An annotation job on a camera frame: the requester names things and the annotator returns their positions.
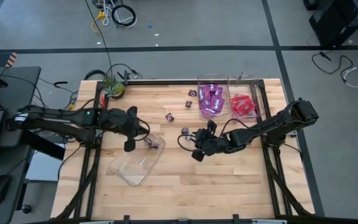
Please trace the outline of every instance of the small potted plant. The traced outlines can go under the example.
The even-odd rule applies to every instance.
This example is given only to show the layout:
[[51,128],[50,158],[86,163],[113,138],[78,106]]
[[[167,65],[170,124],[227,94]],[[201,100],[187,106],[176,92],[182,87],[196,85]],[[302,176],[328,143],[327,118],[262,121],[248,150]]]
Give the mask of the small potted plant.
[[108,97],[120,99],[124,96],[125,86],[123,81],[117,81],[116,77],[106,75],[103,80],[104,91]]

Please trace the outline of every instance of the concrete floor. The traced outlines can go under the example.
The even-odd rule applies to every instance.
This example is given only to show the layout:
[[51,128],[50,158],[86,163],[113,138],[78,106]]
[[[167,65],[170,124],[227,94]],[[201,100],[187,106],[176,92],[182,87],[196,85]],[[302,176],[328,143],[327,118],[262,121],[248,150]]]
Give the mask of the concrete floor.
[[[112,23],[103,27],[108,47],[273,46],[262,0],[124,2],[136,11],[138,24],[130,29],[116,29]],[[301,0],[267,2],[281,46],[305,46],[310,37],[309,44],[318,45],[308,24],[311,12],[306,11]],[[97,10],[91,7],[96,15]],[[97,44],[101,38],[91,31],[90,24],[91,17],[83,1],[5,0],[0,9],[0,50],[102,48],[103,44]],[[350,40],[352,45],[358,45],[358,31]],[[325,215],[358,218],[358,88],[345,85],[338,73],[327,75],[318,70],[311,62],[316,53],[282,52],[295,98],[310,100],[320,115],[314,126],[305,129],[305,137]],[[350,57],[358,67],[358,50],[332,52],[331,63],[316,60],[327,70],[333,70],[341,55]],[[273,48],[111,52],[110,56],[113,63],[126,63],[144,78],[195,78],[209,72],[282,78]],[[88,71],[106,70],[108,60],[105,53],[92,52],[19,54],[15,63],[15,66],[33,65],[41,66],[42,78],[68,81],[67,88],[76,90]],[[358,84],[358,71],[349,75],[349,81]],[[68,93],[43,82],[39,82],[39,88],[49,107],[66,105]],[[40,195],[43,199],[25,201],[37,205],[33,213],[15,214],[12,222],[48,219],[55,188],[55,184],[29,185],[26,198]]]

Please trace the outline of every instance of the wooden table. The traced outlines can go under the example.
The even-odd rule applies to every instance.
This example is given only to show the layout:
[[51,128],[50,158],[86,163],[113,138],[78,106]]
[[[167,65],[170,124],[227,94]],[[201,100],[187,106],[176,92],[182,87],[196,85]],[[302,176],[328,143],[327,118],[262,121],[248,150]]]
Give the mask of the wooden table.
[[[287,105],[282,85],[279,79],[265,79],[264,82],[270,111],[276,114]],[[94,98],[95,88],[96,81],[81,82],[77,108]],[[196,85],[128,86],[122,99],[109,102],[109,108],[126,110],[137,106],[138,117],[148,122],[151,131],[163,138],[166,145],[146,181],[131,187],[109,171],[110,162],[124,153],[126,138],[104,134],[92,220],[122,220],[124,215],[130,215],[131,220],[231,219],[233,214],[239,214],[240,218],[274,217],[259,138],[243,151],[205,157],[203,162],[195,161],[190,152],[178,146],[177,137],[183,127],[190,131],[206,127],[206,120],[199,116],[197,98],[187,95],[189,90],[196,89]],[[242,87],[231,90],[231,93],[236,91],[247,94],[248,90]],[[185,108],[185,101],[192,101],[193,107]],[[172,113],[174,122],[165,119],[168,113]],[[229,118],[224,116],[214,120],[218,124],[217,133]],[[241,125],[233,122],[226,131],[234,128],[241,128]],[[294,138],[287,138],[287,143],[297,147]],[[65,158],[77,147],[78,143],[67,145]],[[84,150],[80,149],[62,167],[51,217],[61,213],[77,191],[83,156]],[[299,153],[282,146],[281,159],[288,188],[313,213]],[[276,189],[283,213],[282,194],[277,186]],[[87,201],[86,192],[81,216],[85,215]]]

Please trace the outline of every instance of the white cable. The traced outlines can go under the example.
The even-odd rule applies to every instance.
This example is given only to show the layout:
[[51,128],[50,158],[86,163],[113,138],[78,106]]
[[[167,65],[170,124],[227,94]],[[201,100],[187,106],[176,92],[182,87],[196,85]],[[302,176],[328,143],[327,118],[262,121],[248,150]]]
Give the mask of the white cable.
[[357,70],[357,67],[354,67],[354,68],[352,68],[352,69],[350,69],[350,70],[346,70],[346,73],[345,73],[345,75],[343,76],[343,79],[345,79],[346,85],[348,85],[348,86],[350,86],[350,87],[352,87],[352,88],[358,88],[358,85],[357,85],[357,86],[351,85],[351,84],[349,84],[349,83],[347,82],[347,80],[346,80],[346,76],[347,76],[349,73],[353,72],[354,70]]
[[[110,4],[111,4],[112,8],[116,7],[116,5],[114,5],[112,0],[110,0]],[[104,13],[106,15],[106,18],[104,18],[103,21],[102,21],[102,24],[104,26],[109,25],[109,11],[112,12],[111,6],[106,6],[106,0],[103,0],[103,10],[104,10]],[[128,17],[128,18],[126,18],[124,20],[120,20],[119,17],[118,17],[117,11],[115,11],[114,14],[116,15],[116,18],[117,18],[118,22],[125,22],[125,21],[127,21],[129,19],[133,19],[133,17],[131,16],[131,17]],[[137,18],[135,19],[135,22],[132,25],[127,26],[127,27],[123,27],[123,28],[133,27],[134,25],[136,25],[136,23],[137,23]]]

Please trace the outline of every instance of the clear plastic container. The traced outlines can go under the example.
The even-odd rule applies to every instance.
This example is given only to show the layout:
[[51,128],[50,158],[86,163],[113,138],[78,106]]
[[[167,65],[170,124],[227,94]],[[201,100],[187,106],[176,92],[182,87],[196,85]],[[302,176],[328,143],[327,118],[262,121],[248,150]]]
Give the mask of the clear plastic container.
[[[201,119],[211,120],[231,113],[230,93],[229,93],[229,87],[227,85],[227,76],[222,74],[201,74],[198,75],[197,84],[198,84],[198,91],[197,91],[198,108],[199,108],[199,114]],[[222,88],[222,99],[224,99],[224,103],[223,103],[223,107],[221,108],[221,111],[218,113],[212,113],[210,109],[205,109],[206,108],[206,105],[204,105],[205,101],[209,101],[209,100],[200,99],[200,90],[209,85],[215,85],[217,87]]]
[[124,152],[110,162],[109,170],[121,177],[130,186],[136,187],[144,182],[154,165],[163,154],[165,141],[153,134],[136,142],[135,150]]
[[[236,118],[244,122],[255,121],[260,117],[259,90],[257,88],[258,79],[252,79],[247,75],[234,75],[227,79],[229,87],[229,104],[232,111],[231,118]],[[245,95],[255,104],[255,109],[250,110],[246,115],[242,115],[233,109],[232,99],[236,96]]]

